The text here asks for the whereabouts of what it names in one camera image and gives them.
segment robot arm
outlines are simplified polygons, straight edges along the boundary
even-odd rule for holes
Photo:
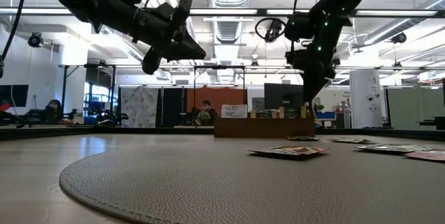
[[[158,8],[139,9],[142,0],[59,0],[82,22],[91,23],[97,33],[102,24],[151,46],[144,57],[143,70],[153,74],[161,57],[168,61],[204,59],[205,51],[186,30],[192,0],[179,0],[178,7],[168,3]]]
[[[362,0],[320,0],[308,13],[294,12],[289,17],[284,35],[290,41],[312,39],[301,49],[286,53],[287,63],[304,71],[305,101],[310,102],[327,83],[335,78],[332,57],[343,26],[352,26],[348,19]]]

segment gray leather mat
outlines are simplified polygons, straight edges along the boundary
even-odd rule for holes
[[[331,149],[304,161],[244,150],[298,144]],[[82,159],[62,172],[60,186],[83,204],[134,223],[445,223],[445,164],[354,146],[157,143]]]

